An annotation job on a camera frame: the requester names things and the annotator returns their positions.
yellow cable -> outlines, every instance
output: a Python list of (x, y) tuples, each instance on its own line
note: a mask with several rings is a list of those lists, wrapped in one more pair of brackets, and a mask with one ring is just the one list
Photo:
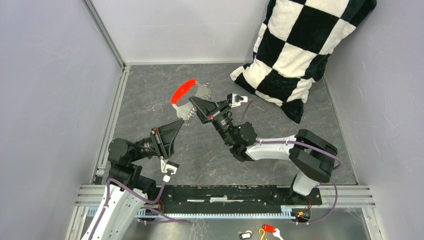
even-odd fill
[(264, 237), (265, 237), (265, 229), (261, 228), (257, 232), (259, 233), (259, 235), (262, 235), (262, 236), (260, 236), (260, 240), (263, 240)]

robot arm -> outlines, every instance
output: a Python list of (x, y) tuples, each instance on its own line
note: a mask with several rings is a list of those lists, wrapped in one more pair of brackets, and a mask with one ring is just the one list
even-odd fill
[(300, 170), (291, 189), (308, 196), (318, 183), (329, 183), (337, 148), (309, 130), (301, 129), (296, 135), (283, 138), (257, 138), (250, 122), (233, 125), (232, 106), (246, 102), (246, 97), (229, 94), (227, 100), (213, 102), (196, 96), (189, 98), (196, 107), (196, 114), (203, 124), (212, 123), (230, 152), (239, 161), (282, 159), (292, 161)]
[[(150, 136), (140, 141), (131, 142), (116, 138), (109, 144), (107, 160), (110, 161), (111, 166), (108, 184), (105, 187), (100, 206), (88, 230), (84, 232), (82, 240), (122, 239), (136, 212), (146, 203), (134, 197), (128, 190), (140, 195), (150, 204), (158, 195), (156, 182), (141, 176), (142, 166), (132, 164), (132, 162), (143, 158), (150, 159), (152, 156), (158, 156), (161, 161), (169, 159), (174, 153), (175, 137), (182, 125), (183, 120), (179, 119), (160, 127), (154, 127)], [(162, 171), (166, 174), (163, 181), (168, 182), (178, 167), (179, 165), (176, 163), (164, 162)]]

black and white checkered cushion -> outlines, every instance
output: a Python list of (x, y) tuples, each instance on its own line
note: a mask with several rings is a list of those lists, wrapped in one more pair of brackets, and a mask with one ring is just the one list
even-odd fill
[(300, 123), (309, 88), (323, 77), (333, 49), (376, 4), (376, 0), (270, 0), (253, 47), (253, 63), (234, 70), (231, 79)]

red object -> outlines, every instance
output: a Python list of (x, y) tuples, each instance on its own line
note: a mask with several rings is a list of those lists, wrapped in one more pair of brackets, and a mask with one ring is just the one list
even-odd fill
[(178, 100), (184, 96), (194, 85), (196, 85), (196, 79), (190, 79), (181, 86), (179, 86), (171, 97), (171, 104), (177, 104)]
[(267, 224), (262, 225), (262, 228), (270, 233), (275, 233), (276, 232), (276, 228)]

white wall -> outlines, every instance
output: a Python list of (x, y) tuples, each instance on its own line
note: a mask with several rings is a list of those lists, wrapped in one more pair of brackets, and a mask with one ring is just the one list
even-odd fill
[(82, 1), (0, 1), (0, 239), (64, 239), (120, 68)]
[(336, 47), (326, 80), (359, 180), (390, 240), (422, 239), (422, 1), (380, 1)]
[(127, 63), (246, 62), (266, 0), (93, 0)]

